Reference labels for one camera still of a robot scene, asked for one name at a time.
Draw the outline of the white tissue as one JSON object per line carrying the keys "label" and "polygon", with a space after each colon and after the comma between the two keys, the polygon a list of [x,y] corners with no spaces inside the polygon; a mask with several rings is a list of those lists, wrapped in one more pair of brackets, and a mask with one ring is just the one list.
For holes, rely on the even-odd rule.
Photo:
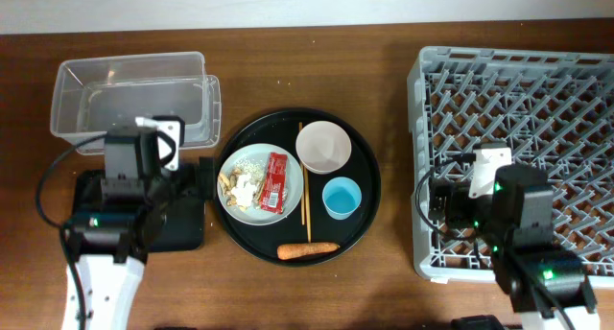
{"label": "white tissue", "polygon": [[231,194],[236,199],[236,204],[241,207],[251,207],[257,185],[252,182],[251,174],[241,174],[237,177],[236,185],[231,189]]}

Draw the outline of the red snack wrapper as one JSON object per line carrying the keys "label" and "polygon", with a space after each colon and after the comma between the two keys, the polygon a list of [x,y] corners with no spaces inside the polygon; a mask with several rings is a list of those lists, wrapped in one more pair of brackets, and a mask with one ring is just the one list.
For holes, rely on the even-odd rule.
{"label": "red snack wrapper", "polygon": [[281,214],[282,197],[286,184],[288,156],[283,153],[270,153],[266,176],[263,182],[259,205],[262,210]]}

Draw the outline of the wooden chopstick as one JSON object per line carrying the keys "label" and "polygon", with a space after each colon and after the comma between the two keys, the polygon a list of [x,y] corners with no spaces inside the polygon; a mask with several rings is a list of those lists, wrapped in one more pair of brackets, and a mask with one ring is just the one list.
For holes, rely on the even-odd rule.
{"label": "wooden chopstick", "polygon": [[312,242],[312,227],[311,227],[311,204],[310,204],[310,186],[309,186],[309,173],[306,167],[303,165],[303,179],[304,179],[304,212],[305,212],[305,225],[307,230],[307,241]]}
{"label": "wooden chopstick", "polygon": [[[298,123],[298,132],[300,133],[303,129],[303,123],[299,122]],[[301,171],[301,176],[303,177],[303,181],[302,181],[302,185],[303,185],[303,189],[301,191],[301,199],[300,199],[300,211],[301,211],[301,225],[306,225],[306,210],[305,210],[305,191],[304,191],[304,187],[305,187],[305,181],[304,181],[304,167],[303,164],[301,162],[301,160],[298,160],[299,162],[299,167],[300,167],[300,171]]]}

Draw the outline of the light blue cup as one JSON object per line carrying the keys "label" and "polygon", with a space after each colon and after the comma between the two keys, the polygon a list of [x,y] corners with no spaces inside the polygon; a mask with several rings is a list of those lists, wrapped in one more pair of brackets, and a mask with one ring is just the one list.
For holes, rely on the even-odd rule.
{"label": "light blue cup", "polygon": [[329,180],[322,190],[322,201],[328,215],[338,221],[350,217],[362,202],[362,190],[348,177]]}

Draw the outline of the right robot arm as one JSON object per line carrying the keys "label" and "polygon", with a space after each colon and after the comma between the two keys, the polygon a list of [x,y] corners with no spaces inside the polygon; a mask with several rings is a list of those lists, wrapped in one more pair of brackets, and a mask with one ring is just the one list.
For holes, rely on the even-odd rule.
{"label": "right robot arm", "polygon": [[487,194],[471,198],[467,183],[431,181],[428,211],[490,250],[495,280],[525,329],[598,329],[597,299],[580,258],[555,242],[554,190],[526,165],[494,174]]}

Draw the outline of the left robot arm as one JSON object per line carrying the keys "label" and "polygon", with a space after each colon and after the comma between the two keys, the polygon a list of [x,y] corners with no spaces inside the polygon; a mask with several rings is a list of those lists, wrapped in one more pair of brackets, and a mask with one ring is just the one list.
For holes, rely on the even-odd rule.
{"label": "left robot arm", "polygon": [[[201,247],[205,203],[213,197],[213,158],[169,170],[178,155],[169,134],[132,127],[100,138],[105,167],[79,177],[60,230],[65,329],[126,328],[149,255]],[[160,143],[173,147],[161,154]]]}

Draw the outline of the grey dishwasher rack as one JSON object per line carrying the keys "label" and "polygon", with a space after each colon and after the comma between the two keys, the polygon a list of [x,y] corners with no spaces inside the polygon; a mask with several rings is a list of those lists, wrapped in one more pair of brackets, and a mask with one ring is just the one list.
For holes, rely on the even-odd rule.
{"label": "grey dishwasher rack", "polygon": [[407,78],[413,171],[467,182],[454,157],[507,145],[554,186],[555,240],[596,289],[613,285],[613,58],[427,46]]}

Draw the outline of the peanut shells pile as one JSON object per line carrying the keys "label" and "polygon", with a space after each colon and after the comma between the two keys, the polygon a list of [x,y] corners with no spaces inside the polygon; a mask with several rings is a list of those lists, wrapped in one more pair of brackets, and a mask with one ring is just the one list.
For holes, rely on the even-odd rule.
{"label": "peanut shells pile", "polygon": [[218,174],[218,184],[221,187],[222,195],[226,199],[226,204],[228,206],[237,206],[242,211],[246,211],[249,208],[256,208],[258,206],[258,198],[259,198],[259,196],[261,195],[261,192],[262,192],[263,179],[260,180],[260,181],[255,181],[255,180],[252,181],[253,183],[255,183],[257,185],[257,191],[254,194],[253,203],[252,203],[251,207],[245,208],[245,207],[238,206],[236,204],[236,199],[231,194],[231,189],[236,185],[237,177],[239,175],[241,175],[241,171],[237,167],[235,167],[233,170],[231,170],[227,174],[225,174],[225,173],[219,173]]}

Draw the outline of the black rectangular tray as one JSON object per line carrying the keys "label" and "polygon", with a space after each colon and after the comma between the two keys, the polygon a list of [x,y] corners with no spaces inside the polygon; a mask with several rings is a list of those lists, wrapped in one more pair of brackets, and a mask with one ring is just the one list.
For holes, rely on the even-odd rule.
{"label": "black rectangular tray", "polygon": [[68,221],[80,254],[138,259],[154,252],[196,249],[203,243],[205,202],[173,200],[162,174],[112,179],[103,170],[77,178]]}

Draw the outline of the rice grains pile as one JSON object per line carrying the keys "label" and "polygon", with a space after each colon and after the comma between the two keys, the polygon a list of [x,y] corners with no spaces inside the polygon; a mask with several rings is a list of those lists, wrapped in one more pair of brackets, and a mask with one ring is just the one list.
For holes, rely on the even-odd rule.
{"label": "rice grains pile", "polygon": [[250,175],[252,180],[260,181],[265,177],[266,167],[260,161],[242,159],[236,164],[236,167],[242,175]]}

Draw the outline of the grey round plate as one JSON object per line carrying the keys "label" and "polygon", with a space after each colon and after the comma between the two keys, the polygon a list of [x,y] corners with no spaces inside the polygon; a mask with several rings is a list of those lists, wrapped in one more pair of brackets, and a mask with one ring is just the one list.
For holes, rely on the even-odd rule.
{"label": "grey round plate", "polygon": [[262,210],[259,205],[260,196],[258,198],[258,206],[256,208],[249,208],[246,211],[242,211],[237,206],[228,206],[226,204],[225,197],[222,195],[221,187],[217,181],[217,196],[223,209],[234,220],[250,225],[274,224],[288,217],[299,206],[301,191],[303,189],[303,177],[301,176],[300,167],[296,159],[289,152],[280,147],[264,143],[247,145],[232,153],[230,157],[224,161],[219,173],[229,173],[242,159],[262,162],[266,167],[267,172],[270,153],[283,153],[288,156],[286,167],[286,184],[282,197],[283,212],[281,214],[274,214],[272,212]]}

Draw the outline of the orange carrot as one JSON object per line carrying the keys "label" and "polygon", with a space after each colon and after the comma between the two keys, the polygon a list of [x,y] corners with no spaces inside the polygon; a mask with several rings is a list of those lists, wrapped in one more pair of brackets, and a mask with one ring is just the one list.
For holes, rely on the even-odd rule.
{"label": "orange carrot", "polygon": [[335,243],[304,243],[304,244],[284,244],[277,248],[277,257],[280,260],[292,260],[308,255],[330,253],[339,249]]}

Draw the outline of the round black serving tray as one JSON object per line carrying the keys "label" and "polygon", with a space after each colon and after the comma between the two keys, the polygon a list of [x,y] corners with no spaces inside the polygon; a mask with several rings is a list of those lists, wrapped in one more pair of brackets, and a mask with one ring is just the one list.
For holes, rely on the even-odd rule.
{"label": "round black serving tray", "polygon": [[253,256],[277,265],[306,267],[332,260],[351,249],[368,231],[378,211],[381,199],[381,177],[377,159],[363,136],[341,118],[311,108],[285,108],[270,112],[236,130],[225,143],[218,158],[216,171],[239,149],[251,144],[268,143],[296,155],[295,140],[298,126],[316,121],[329,121],[348,133],[352,153],[349,161],[333,177],[348,177],[361,188],[362,200],[358,209],[345,220],[331,218],[322,200],[322,191],[330,177],[308,176],[312,241],[335,243],[333,252],[312,254],[292,260],[281,260],[277,248],[284,244],[302,244],[307,241],[306,226],[301,223],[300,211],[292,211],[286,218],[267,225],[243,224],[224,209],[226,201],[215,198],[220,220],[232,240]]}

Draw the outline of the clear plastic bin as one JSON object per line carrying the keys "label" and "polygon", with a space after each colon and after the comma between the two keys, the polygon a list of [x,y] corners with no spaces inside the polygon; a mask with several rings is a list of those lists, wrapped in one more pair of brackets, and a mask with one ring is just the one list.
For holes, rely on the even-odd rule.
{"label": "clear plastic bin", "polygon": [[59,66],[50,132],[76,144],[137,117],[177,116],[184,150],[220,141],[222,96],[200,52],[70,59]]}

